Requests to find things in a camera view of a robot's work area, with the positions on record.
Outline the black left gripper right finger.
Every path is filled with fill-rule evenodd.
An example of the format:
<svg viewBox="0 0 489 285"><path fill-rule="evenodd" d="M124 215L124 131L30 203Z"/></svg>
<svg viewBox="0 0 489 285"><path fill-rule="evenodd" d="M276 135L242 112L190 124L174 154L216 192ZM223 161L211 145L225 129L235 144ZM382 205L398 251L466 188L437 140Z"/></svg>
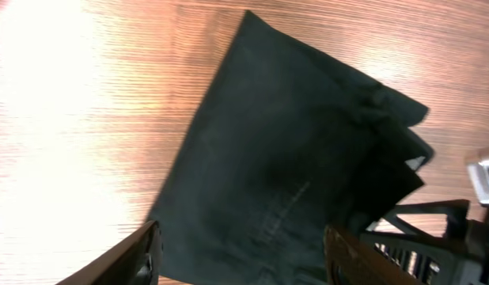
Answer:
<svg viewBox="0 0 489 285"><path fill-rule="evenodd" d="M330 284L415 285L419 281L385 259L342 226L324 230L324 254Z"/></svg>

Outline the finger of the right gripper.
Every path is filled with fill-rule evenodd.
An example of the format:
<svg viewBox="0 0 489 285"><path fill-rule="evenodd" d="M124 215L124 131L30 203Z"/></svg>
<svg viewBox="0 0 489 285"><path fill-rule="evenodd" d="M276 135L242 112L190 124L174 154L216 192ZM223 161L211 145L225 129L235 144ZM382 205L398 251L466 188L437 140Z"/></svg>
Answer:
<svg viewBox="0 0 489 285"><path fill-rule="evenodd" d="M399 215L445 215L446 228L443 237L462 241L468 228L466 219L468 209L469 201L466 199L397 205L383 219L400 230L401 234L368 231L366 240L384 241L386 238L391 238L407 241L440 241L441 238L413 226L401 219Z"/></svg>

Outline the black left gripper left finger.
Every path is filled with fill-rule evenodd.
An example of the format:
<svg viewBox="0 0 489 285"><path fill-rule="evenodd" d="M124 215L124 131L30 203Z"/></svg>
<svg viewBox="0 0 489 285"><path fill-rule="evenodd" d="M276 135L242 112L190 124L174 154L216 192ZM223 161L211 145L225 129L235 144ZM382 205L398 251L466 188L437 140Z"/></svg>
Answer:
<svg viewBox="0 0 489 285"><path fill-rule="evenodd" d="M161 255L159 225L149 221L57 285L157 285Z"/></svg>

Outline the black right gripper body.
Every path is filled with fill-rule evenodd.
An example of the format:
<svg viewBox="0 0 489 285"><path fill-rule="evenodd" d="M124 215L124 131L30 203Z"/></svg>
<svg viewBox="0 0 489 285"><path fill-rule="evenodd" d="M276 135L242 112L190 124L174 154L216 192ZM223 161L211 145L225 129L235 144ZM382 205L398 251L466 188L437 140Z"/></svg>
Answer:
<svg viewBox="0 0 489 285"><path fill-rule="evenodd" d="M360 241L420 283L489 285L489 224L468 220L462 239L367 232Z"/></svg>

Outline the black shorts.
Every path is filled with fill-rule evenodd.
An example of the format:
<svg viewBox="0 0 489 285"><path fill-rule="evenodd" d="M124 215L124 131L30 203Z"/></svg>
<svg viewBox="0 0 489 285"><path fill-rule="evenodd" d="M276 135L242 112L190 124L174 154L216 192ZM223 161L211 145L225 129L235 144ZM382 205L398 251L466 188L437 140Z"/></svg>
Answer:
<svg viewBox="0 0 489 285"><path fill-rule="evenodd" d="M246 12L149 213L160 274L326 283L326 225L360 233L422 187L427 112Z"/></svg>

